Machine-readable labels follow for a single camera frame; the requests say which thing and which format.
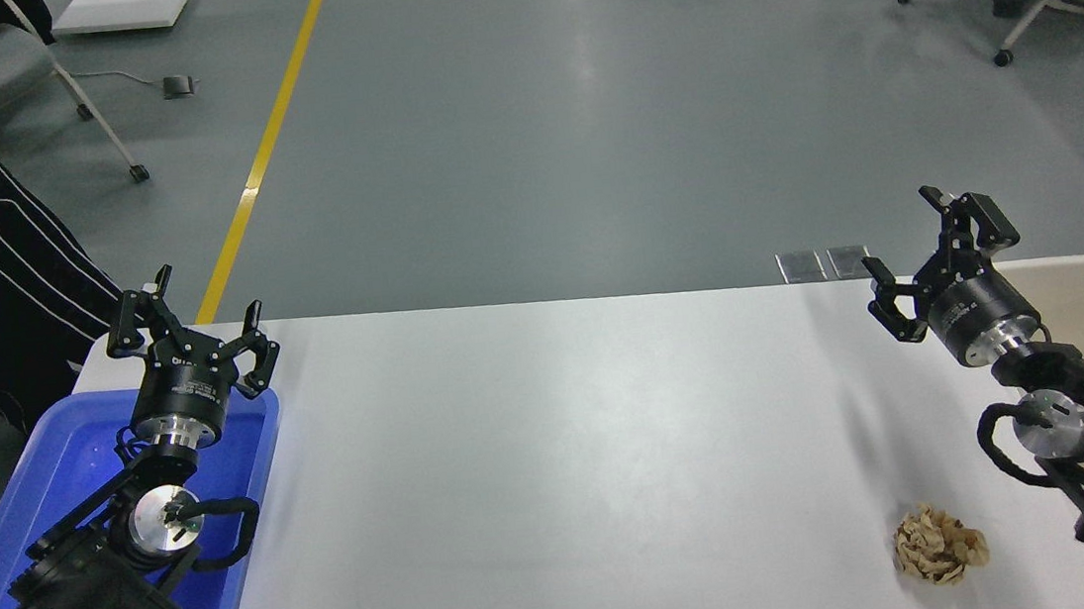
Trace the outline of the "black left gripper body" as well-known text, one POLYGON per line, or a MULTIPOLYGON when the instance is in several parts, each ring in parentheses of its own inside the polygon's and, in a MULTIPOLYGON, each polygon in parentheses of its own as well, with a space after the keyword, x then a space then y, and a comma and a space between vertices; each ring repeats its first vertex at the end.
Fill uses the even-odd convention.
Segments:
POLYGON ((234 363, 192 364, 175 357, 145 365, 131 428, 137 438, 151 439, 162 426, 177 422, 198 424, 201 439, 223 436, 229 398, 238 379, 234 363))

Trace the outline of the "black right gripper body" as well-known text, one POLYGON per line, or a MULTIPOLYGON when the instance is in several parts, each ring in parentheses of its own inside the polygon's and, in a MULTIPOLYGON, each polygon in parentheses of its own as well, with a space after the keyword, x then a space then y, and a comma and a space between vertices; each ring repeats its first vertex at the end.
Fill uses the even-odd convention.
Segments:
POLYGON ((955 282, 930 304, 929 318, 962 367, 988 365, 1041 331, 1038 309, 998 272, 955 282))

